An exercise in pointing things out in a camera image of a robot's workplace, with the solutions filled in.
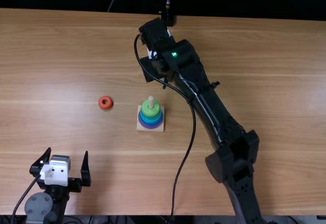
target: wooden table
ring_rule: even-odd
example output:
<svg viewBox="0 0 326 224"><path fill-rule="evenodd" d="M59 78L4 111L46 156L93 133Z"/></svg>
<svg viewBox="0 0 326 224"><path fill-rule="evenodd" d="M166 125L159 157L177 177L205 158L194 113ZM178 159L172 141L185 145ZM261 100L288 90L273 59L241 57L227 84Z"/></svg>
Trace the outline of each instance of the wooden table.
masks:
<svg viewBox="0 0 326 224"><path fill-rule="evenodd" d="M192 120L179 95L145 83L134 57L138 28L154 17L0 10L1 214L12 213L47 147L71 156L75 177L89 151L92 186L71 194L66 214L170 213ZM171 32L190 41L209 79L221 82L216 92L229 112L259 135L262 214L325 214L326 23L180 16ZM150 94L166 108L164 133L135 129ZM103 95L114 99L112 110L99 108ZM199 121L176 214L234 214L206 168L211 152Z"/></svg>

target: blue ring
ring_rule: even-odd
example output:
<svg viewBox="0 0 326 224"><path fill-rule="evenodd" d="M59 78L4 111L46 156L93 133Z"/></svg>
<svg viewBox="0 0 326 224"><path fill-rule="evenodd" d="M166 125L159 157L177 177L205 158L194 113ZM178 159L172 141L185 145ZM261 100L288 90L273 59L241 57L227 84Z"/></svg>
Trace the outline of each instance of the blue ring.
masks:
<svg viewBox="0 0 326 224"><path fill-rule="evenodd" d="M142 115L141 112L139 112L138 115L139 121L142 122L142 124L145 124L147 126L159 126L163 120L163 113L161 112L159 117L156 120L149 120Z"/></svg>
<svg viewBox="0 0 326 224"><path fill-rule="evenodd" d="M148 116L144 115L144 113L142 112L142 110L140 110L139 113L141 114L142 119L143 119L143 121L144 121L145 123L152 123L152 122L154 122L154 121L157 121L158 118L160 118L161 115L162 115L162 111L161 111L161 110L159 111L159 113L158 113L157 115L152 116L152 117L148 117Z"/></svg>

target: stacked rings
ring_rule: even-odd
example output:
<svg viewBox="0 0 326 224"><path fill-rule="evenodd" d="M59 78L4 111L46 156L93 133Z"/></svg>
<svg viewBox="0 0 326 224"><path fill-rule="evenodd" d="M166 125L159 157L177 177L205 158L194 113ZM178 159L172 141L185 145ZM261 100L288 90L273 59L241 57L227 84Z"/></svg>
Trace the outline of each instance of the stacked rings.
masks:
<svg viewBox="0 0 326 224"><path fill-rule="evenodd" d="M139 122L147 129L154 129L158 127L163 121L163 113L156 100L153 101L153 105L153 108L149 109L148 99L145 100L138 114Z"/></svg>

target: ring stacking toy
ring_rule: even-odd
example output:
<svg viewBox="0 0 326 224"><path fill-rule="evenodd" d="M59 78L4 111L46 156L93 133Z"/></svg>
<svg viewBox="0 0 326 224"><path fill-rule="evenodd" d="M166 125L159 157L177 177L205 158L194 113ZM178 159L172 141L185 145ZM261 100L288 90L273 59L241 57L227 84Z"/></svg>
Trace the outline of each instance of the ring stacking toy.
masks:
<svg viewBox="0 0 326 224"><path fill-rule="evenodd" d="M138 120L140 124L147 129L154 129L160 126L164 120L164 115L158 102L154 100L153 96L146 99L138 113Z"/></svg>

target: wooden base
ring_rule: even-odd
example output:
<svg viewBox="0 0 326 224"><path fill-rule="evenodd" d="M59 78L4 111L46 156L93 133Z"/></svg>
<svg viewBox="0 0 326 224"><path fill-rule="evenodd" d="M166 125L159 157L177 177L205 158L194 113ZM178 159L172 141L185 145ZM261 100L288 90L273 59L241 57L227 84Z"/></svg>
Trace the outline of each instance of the wooden base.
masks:
<svg viewBox="0 0 326 224"><path fill-rule="evenodd" d="M163 132L164 131L164 106L161 106L161 111L163 113L163 121L162 121L162 123L158 127L154 128L154 129L148 129L148 128L144 127L139 122L138 114L139 114L139 111L141 111L141 108L142 108L142 106L141 105L138 105L138 112L137 112L137 131L156 131L156 132Z"/></svg>

